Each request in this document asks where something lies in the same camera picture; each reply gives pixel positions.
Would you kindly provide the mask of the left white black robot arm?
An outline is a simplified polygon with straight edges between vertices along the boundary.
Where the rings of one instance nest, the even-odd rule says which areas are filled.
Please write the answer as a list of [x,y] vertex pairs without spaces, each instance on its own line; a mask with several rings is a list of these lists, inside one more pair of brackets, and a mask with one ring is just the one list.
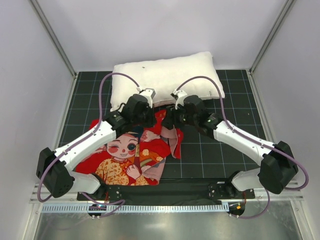
[[99,147],[128,133],[136,126],[152,127],[156,124],[153,109],[155,92],[151,88],[134,94],[121,111],[101,116],[98,123],[72,142],[39,154],[36,175],[39,187],[45,186],[49,196],[60,198],[68,192],[86,193],[94,200],[101,200],[107,185],[96,174],[75,172],[75,167]]

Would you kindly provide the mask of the red cartoon print pillowcase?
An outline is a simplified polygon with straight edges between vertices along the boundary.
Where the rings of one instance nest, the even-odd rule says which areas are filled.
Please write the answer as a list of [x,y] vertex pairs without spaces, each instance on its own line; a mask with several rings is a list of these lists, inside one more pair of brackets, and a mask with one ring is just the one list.
[[141,126],[121,135],[87,156],[75,167],[82,174],[96,174],[107,185],[156,186],[164,171],[166,158],[181,157],[184,138],[179,128],[167,129],[162,121],[166,110],[155,113],[156,124]]

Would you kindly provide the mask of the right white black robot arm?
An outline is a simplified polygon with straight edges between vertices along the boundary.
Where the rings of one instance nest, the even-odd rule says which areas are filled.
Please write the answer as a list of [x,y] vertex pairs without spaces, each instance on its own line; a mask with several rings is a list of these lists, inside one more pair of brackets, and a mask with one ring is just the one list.
[[171,130],[192,126],[201,135],[232,147],[257,164],[255,169],[238,170],[227,178],[222,189],[230,198],[237,198],[246,190],[255,188],[264,188],[278,195],[298,173],[287,143],[272,143],[238,128],[224,112],[217,114],[208,110],[196,95],[178,98],[176,104],[166,106],[165,110],[163,127]]

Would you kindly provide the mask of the white pillow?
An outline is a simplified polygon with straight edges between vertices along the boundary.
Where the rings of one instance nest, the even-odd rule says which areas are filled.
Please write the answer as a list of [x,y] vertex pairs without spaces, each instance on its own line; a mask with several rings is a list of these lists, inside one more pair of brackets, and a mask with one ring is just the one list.
[[[223,85],[213,65],[213,57],[209,51],[189,56],[154,61],[129,62],[115,65],[113,72],[122,73],[133,78],[142,89],[155,90],[153,104],[155,107],[175,103],[171,93],[186,80],[205,76],[218,86],[221,97],[225,98]],[[216,87],[204,78],[194,79],[182,88],[188,96],[197,95],[202,100],[219,99]],[[112,76],[111,110],[116,110],[121,103],[126,103],[133,94],[138,94],[137,86],[122,75]]]

